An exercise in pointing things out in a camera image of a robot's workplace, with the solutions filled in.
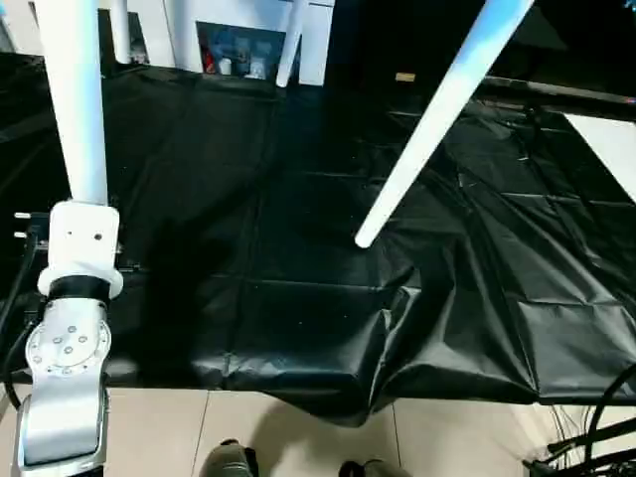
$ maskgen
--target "black cable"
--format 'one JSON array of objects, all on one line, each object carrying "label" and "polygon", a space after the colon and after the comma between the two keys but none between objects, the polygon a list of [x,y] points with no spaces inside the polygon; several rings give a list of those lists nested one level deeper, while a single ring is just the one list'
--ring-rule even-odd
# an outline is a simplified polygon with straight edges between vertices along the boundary
[{"label": "black cable", "polygon": [[[2,307],[2,311],[0,312],[0,350],[2,350],[2,341],[4,340],[4,337],[7,333],[11,312],[13,311],[16,299],[18,298],[18,294],[20,293],[20,289],[22,288],[22,285],[27,278],[29,271],[31,270],[31,265],[33,264],[33,260],[36,256],[37,245],[38,235],[35,232],[28,232],[27,243],[25,246],[24,255],[22,257],[22,263],[20,264],[20,269],[18,270],[18,274],[11,284],[9,295],[7,296],[7,299],[4,302],[4,306]],[[16,408],[16,410],[20,408],[20,400],[13,387],[11,364],[13,362],[14,356],[20,349],[20,345],[24,342],[24,340],[29,336],[29,333],[31,333],[31,331],[35,327],[35,324],[33,326],[31,325],[32,323],[27,325],[22,333],[20,333],[18,339],[13,343],[10,350],[5,356],[4,364],[2,367],[4,388],[7,392],[7,396],[9,397],[9,401]]]},{"label": "black cable", "polygon": [[592,420],[589,423],[589,429],[587,430],[587,440],[585,441],[585,457],[583,459],[583,463],[586,464],[590,462],[592,458],[592,446],[594,445],[594,438],[596,434],[596,429],[598,427],[598,422],[600,422],[600,418],[603,415],[603,411],[611,401],[612,397],[616,394],[616,392],[631,378],[631,376],[636,373],[636,364],[631,365],[625,371],[623,371],[616,380],[605,390],[603,396],[601,397],[596,409],[594,410],[594,414],[592,415]]},{"label": "black cable", "polygon": [[[596,432],[594,433],[594,441],[601,442],[603,440],[611,439],[632,432],[636,432],[636,417],[632,417],[631,419],[623,420],[622,422],[596,429]],[[583,446],[585,445],[585,442],[587,442],[586,431],[575,437],[548,444],[548,451],[554,454],[567,447]]]},{"label": "black cable", "polygon": [[18,298],[18,294],[20,293],[20,289],[22,288],[22,284],[24,283],[24,280],[27,277],[27,274],[29,273],[31,265],[33,264],[33,260],[36,256],[37,245],[38,235],[34,232],[28,233],[27,243],[25,246],[24,255],[22,257],[22,263],[20,264],[20,269],[18,270],[18,274],[11,284],[11,289],[9,290],[7,299],[4,302],[2,311],[0,312],[0,350],[2,350],[2,342],[5,335],[7,334],[9,317],[11,316],[11,312],[13,311],[13,307],[16,303],[16,299]]},{"label": "black cable", "polygon": [[621,450],[611,454],[601,455],[582,464],[573,465],[567,469],[559,470],[554,473],[555,477],[581,477],[581,475],[589,475],[599,467],[615,464],[617,462],[627,462],[636,459],[636,449]]},{"label": "black cable", "polygon": [[14,341],[13,345],[11,345],[11,349],[9,350],[9,353],[7,353],[7,356],[4,360],[4,365],[2,366],[2,381],[4,382],[4,391],[7,393],[9,402],[15,407],[16,410],[19,410],[22,404],[20,403],[20,398],[18,397],[18,394],[16,393],[16,390],[13,386],[11,365],[15,361],[18,353],[24,348],[25,342],[37,325],[38,323],[35,320],[32,320],[27,324],[27,326],[24,327],[16,341]]}]

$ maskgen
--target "black tarp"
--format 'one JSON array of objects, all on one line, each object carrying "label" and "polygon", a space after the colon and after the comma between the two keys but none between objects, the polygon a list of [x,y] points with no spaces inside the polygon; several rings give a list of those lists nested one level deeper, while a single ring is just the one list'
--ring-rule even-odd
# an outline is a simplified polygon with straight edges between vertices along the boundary
[{"label": "black tarp", "polygon": [[[46,78],[16,62],[0,57],[3,289],[13,212],[69,195]],[[398,397],[593,402],[636,360],[636,209],[562,116],[471,102],[362,250],[416,115],[154,68],[103,95],[127,270],[114,386],[262,391],[360,423]]]}]

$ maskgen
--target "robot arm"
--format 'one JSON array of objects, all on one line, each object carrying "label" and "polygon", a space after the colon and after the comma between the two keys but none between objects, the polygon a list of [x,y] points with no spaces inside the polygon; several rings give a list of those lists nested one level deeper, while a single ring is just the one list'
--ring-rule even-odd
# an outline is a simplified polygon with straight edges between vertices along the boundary
[{"label": "robot arm", "polygon": [[96,0],[38,0],[47,75],[73,199],[50,215],[47,297],[26,345],[33,389],[20,409],[16,476],[73,476],[105,462],[109,300],[119,215],[107,205]]}]

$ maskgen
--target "black plastic sheet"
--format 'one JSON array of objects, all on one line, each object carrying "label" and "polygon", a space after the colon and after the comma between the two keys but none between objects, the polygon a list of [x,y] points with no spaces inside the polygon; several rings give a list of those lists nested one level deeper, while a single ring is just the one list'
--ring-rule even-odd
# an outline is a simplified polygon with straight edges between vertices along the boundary
[{"label": "black plastic sheet", "polygon": [[[33,70],[0,79],[3,284],[13,212],[69,195]],[[352,424],[399,397],[594,402],[635,361],[636,209],[561,116],[469,104],[362,250],[416,115],[153,68],[103,89],[111,385],[261,391]]]}]

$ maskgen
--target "cable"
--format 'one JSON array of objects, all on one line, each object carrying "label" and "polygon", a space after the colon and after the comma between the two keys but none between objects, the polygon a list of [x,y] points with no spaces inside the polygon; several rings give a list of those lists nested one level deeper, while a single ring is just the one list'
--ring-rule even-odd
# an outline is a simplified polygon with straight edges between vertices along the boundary
[{"label": "cable", "polygon": [[[31,265],[33,264],[33,260],[36,256],[38,244],[38,235],[35,232],[27,233],[27,243],[25,246],[24,256],[22,257],[22,263],[20,264],[20,269],[18,270],[18,274],[16,275],[13,283],[11,284],[11,289],[9,290],[9,295],[4,302],[4,306],[2,307],[2,312],[0,312],[0,350],[2,350],[2,341],[7,333],[7,327],[9,325],[9,318],[11,317],[11,312],[13,311],[14,305],[16,303],[16,299],[18,294],[20,293],[20,289],[27,278],[29,270],[31,270]],[[4,387],[7,392],[7,396],[9,397],[9,401],[11,404],[17,409],[20,408],[20,400],[18,399],[18,395],[16,395],[15,389],[13,387],[13,378],[11,376],[11,364],[13,362],[14,356],[18,353],[20,349],[20,345],[24,342],[24,340],[29,336],[29,333],[33,330],[34,326],[30,322],[24,330],[20,333],[18,339],[13,343],[10,350],[5,356],[4,364],[2,367],[2,377],[4,381]]]},{"label": "cable", "polygon": [[29,232],[27,234],[27,243],[25,246],[24,255],[22,257],[22,263],[20,264],[20,269],[18,270],[18,274],[11,284],[11,289],[9,290],[7,299],[4,302],[2,311],[0,312],[0,351],[2,350],[2,341],[4,340],[4,337],[7,333],[9,317],[11,316],[11,312],[13,311],[13,307],[16,303],[18,293],[20,293],[20,289],[22,288],[22,284],[24,283],[24,280],[27,277],[29,270],[31,269],[31,265],[33,264],[33,260],[36,256],[37,245],[38,235],[34,232]]},{"label": "cable", "polygon": [[636,364],[631,365],[625,371],[623,371],[616,380],[605,390],[603,396],[601,397],[596,409],[594,410],[594,414],[592,415],[592,420],[589,423],[589,429],[587,430],[587,440],[585,441],[585,454],[583,459],[583,464],[587,464],[591,461],[592,458],[592,446],[594,445],[594,437],[596,434],[596,429],[598,427],[598,422],[600,422],[600,418],[603,415],[603,411],[611,401],[612,397],[616,394],[616,392],[631,378],[631,376],[636,373]]},{"label": "cable", "polygon": [[29,335],[37,325],[37,321],[31,320],[27,324],[27,326],[24,327],[16,341],[13,343],[13,345],[11,345],[11,349],[9,350],[9,353],[7,353],[7,357],[4,360],[4,365],[2,366],[2,381],[4,382],[4,390],[7,393],[7,397],[9,398],[11,405],[13,405],[16,410],[19,410],[22,404],[20,403],[20,398],[18,397],[18,394],[16,393],[16,390],[13,386],[11,364],[14,362],[16,356],[24,347],[24,344],[29,338]]},{"label": "cable", "polygon": [[599,467],[633,459],[636,459],[636,449],[621,450],[620,452],[601,455],[582,464],[573,465],[556,472],[555,475],[558,477],[580,477],[581,475],[588,475],[590,471],[595,471]]}]

